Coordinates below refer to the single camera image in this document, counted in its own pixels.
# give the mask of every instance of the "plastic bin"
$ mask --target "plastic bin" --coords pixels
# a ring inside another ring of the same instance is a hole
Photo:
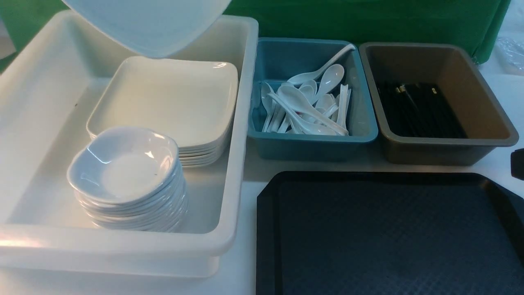
[[[388,161],[473,165],[498,146],[515,145],[517,130],[466,52],[452,45],[365,43],[360,55]],[[436,83],[467,139],[409,138],[389,128],[376,83]]]
[[[0,77],[0,266],[168,277],[216,273],[236,235],[257,41],[254,19],[221,16],[173,56],[230,62],[239,74],[231,147],[212,165],[184,169],[189,211],[178,232],[95,229],[66,171],[90,142],[85,124],[111,77],[135,54],[70,10],[55,15]]]
[[[378,127],[357,50],[345,54],[336,62],[346,70],[343,83],[353,88],[347,119],[349,136],[261,132],[267,115],[260,101],[262,82],[268,82],[276,91],[282,82],[292,76],[319,69],[347,44],[345,41],[314,39],[259,39],[248,136],[255,140],[260,157],[271,160],[347,161],[353,156],[355,148],[376,139]]]

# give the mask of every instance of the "brown plastic bin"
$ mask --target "brown plastic bin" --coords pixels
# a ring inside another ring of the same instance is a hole
[[[359,50],[388,161],[473,165],[494,148],[517,143],[517,130],[464,50],[452,45],[415,43],[364,43]],[[376,86],[383,81],[436,83],[468,138],[410,138],[394,134]]]

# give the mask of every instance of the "stack of small dishes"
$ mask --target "stack of small dishes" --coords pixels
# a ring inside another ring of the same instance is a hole
[[[184,167],[210,165],[229,144],[238,72],[228,62],[130,57],[91,114],[91,138],[119,126],[173,138]]]
[[[188,211],[177,144],[150,129],[100,133],[75,156],[67,178],[98,228],[173,232]]]

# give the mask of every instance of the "plastic bag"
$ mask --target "plastic bag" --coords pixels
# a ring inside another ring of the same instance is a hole
[[[496,45],[502,59],[511,66],[512,72],[524,75],[524,43],[513,38],[498,37]]]

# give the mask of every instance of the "black serving tray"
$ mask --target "black serving tray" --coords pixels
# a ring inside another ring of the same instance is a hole
[[[478,174],[283,172],[257,295],[524,294],[524,199]]]

